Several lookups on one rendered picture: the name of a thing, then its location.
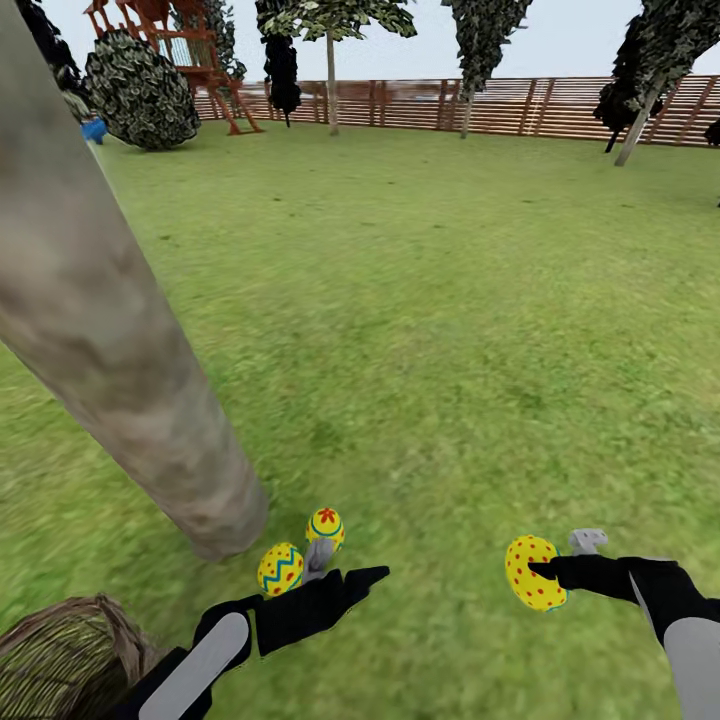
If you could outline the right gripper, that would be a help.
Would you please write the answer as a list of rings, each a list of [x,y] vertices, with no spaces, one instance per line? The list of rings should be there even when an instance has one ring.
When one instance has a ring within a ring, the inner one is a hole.
[[[529,569],[542,575],[545,579],[558,579],[559,587],[563,589],[585,589],[601,595],[612,594],[604,588],[600,569],[602,564],[609,560],[602,555],[579,555],[579,557],[561,556],[553,557],[550,563],[528,562]]]

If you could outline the easter egg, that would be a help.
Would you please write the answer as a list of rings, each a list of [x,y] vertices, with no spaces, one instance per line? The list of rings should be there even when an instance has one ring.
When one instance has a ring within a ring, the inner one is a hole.
[[[328,537],[334,541],[333,554],[337,554],[344,543],[345,529],[343,522],[336,511],[331,508],[319,509],[309,519],[306,531],[305,541],[307,545],[311,545],[311,541],[318,537]]]
[[[301,587],[303,561],[297,547],[289,542],[271,547],[259,563],[259,585],[268,596],[283,595],[283,591]]]
[[[553,543],[537,535],[523,535],[509,546],[505,557],[505,571],[513,591],[525,605],[539,611],[560,609],[568,600],[571,590],[559,587],[558,579],[545,579],[531,571],[528,562],[550,563],[561,557]]]

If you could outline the wicker basket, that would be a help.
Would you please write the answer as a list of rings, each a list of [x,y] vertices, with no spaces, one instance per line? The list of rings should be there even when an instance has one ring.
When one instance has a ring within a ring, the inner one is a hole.
[[[76,645],[75,641],[84,634],[81,630],[71,636],[55,637],[52,634],[64,627],[77,629],[79,626],[86,626],[86,631],[98,634]],[[103,647],[110,643],[106,652],[108,657],[94,671],[92,662],[100,658]],[[98,688],[93,686],[104,676],[122,668],[123,677],[113,688],[121,689],[117,696],[123,698],[170,653],[156,637],[140,627],[135,618],[129,617],[123,605],[104,589],[99,589],[94,597],[72,597],[48,603],[23,617],[0,635],[0,659],[11,653],[14,660],[26,659],[36,645],[41,648],[28,662],[14,668],[14,662],[6,659],[0,665],[0,688],[10,684],[0,700],[0,720],[75,720],[74,717],[98,693]],[[57,656],[59,653],[64,658]],[[80,668],[72,680],[73,670],[58,672],[58,669],[67,669],[82,659],[86,659],[88,666]],[[46,664],[46,668],[38,672],[38,667]],[[45,702],[40,693],[47,685],[57,690],[64,687],[51,703],[56,709],[48,714],[48,708],[44,707],[40,714],[34,714]],[[34,689],[31,694],[28,688]],[[100,720],[113,702],[111,696],[108,691],[98,694],[90,704],[85,720]],[[22,704],[25,706],[22,712],[14,712]]]

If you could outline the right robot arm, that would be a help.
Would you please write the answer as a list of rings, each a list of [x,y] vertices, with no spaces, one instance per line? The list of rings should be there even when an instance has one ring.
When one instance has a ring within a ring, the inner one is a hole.
[[[597,555],[603,529],[573,529],[573,555],[528,562],[563,589],[585,589],[637,603],[668,656],[684,720],[720,720],[720,600],[704,598],[677,561]]]

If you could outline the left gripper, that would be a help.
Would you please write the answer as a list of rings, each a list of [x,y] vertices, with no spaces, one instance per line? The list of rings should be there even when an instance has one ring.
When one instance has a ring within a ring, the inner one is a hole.
[[[325,579],[283,591],[292,621],[291,643],[331,629],[349,608],[368,597],[369,587],[391,574],[387,566],[347,571],[331,569]]]

